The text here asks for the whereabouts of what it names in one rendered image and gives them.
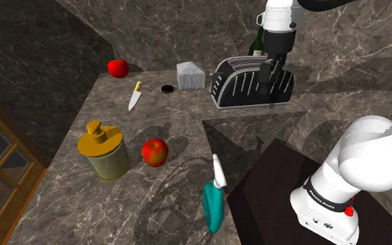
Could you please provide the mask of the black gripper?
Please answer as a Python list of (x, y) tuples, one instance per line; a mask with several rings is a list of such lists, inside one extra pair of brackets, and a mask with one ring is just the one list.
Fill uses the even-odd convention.
[(267, 85), (271, 76), (272, 81), (276, 81), (282, 70), (282, 63), (286, 62), (286, 57), (292, 51), (295, 42), (296, 31), (287, 33), (272, 33), (266, 31), (263, 36), (263, 51), (267, 53), (269, 60), (260, 64), (258, 82)]

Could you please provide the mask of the green glass bottle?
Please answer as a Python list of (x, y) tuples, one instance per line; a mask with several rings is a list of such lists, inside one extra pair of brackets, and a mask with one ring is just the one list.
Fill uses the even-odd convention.
[(262, 26), (258, 29), (258, 34), (256, 39), (251, 43), (249, 48), (249, 56), (266, 56), (267, 52), (264, 51), (263, 38), (265, 30)]

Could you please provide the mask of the black toaster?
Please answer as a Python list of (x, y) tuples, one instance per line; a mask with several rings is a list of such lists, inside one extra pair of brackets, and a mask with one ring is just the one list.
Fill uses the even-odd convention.
[(210, 76), (210, 94), (218, 109), (241, 109), (288, 104), (295, 78), (283, 68), (279, 79), (261, 93), (258, 83), (260, 64), (266, 56), (235, 56), (222, 60)]

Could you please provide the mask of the grey ribbed block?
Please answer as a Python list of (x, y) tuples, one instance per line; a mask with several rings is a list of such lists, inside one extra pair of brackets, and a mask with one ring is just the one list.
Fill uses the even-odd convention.
[(176, 65), (180, 90), (196, 90), (205, 87), (205, 71), (200, 63), (187, 61)]

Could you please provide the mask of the dark robot stand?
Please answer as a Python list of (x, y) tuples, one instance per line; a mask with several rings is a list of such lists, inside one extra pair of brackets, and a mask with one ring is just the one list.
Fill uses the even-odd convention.
[[(334, 245), (299, 224), (290, 193), (319, 164), (274, 139), (227, 197), (241, 245)], [(356, 245), (392, 245), (392, 216), (366, 191), (355, 196)]]

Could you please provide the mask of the red and orange apple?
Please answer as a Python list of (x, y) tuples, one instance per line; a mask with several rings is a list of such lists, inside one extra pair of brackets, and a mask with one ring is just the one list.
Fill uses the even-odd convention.
[(141, 156), (147, 165), (160, 167), (168, 157), (168, 146), (161, 139), (150, 139), (143, 144)]

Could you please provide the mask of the teal spray bottle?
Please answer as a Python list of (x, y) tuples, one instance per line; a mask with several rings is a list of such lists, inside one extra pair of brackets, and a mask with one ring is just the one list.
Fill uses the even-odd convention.
[(217, 154), (213, 154), (214, 179), (203, 188), (203, 211), (207, 229), (212, 234), (218, 232), (224, 219), (224, 191), (226, 178)]

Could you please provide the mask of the plain red apple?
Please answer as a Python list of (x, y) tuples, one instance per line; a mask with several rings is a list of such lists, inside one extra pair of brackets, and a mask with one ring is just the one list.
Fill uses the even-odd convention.
[(129, 73), (129, 65), (125, 60), (112, 60), (108, 62), (108, 72), (112, 77), (123, 78)]

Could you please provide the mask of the olive jar with yellow lid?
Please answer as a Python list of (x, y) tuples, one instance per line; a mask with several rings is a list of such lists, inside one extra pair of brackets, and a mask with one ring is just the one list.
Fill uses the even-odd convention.
[(130, 163), (123, 133), (114, 126), (101, 126), (99, 120), (90, 121), (86, 129), (77, 149), (89, 160), (96, 175), (102, 181), (114, 181), (126, 174)]

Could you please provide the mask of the yellow handled knife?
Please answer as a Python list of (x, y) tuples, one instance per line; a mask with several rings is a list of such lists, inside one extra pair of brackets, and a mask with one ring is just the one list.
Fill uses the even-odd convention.
[(131, 111), (135, 104), (138, 102), (140, 96), (141, 96), (141, 84), (143, 82), (142, 81), (137, 81), (136, 86), (134, 88), (134, 92), (132, 93), (131, 99), (130, 99), (130, 103), (128, 104), (128, 111)]

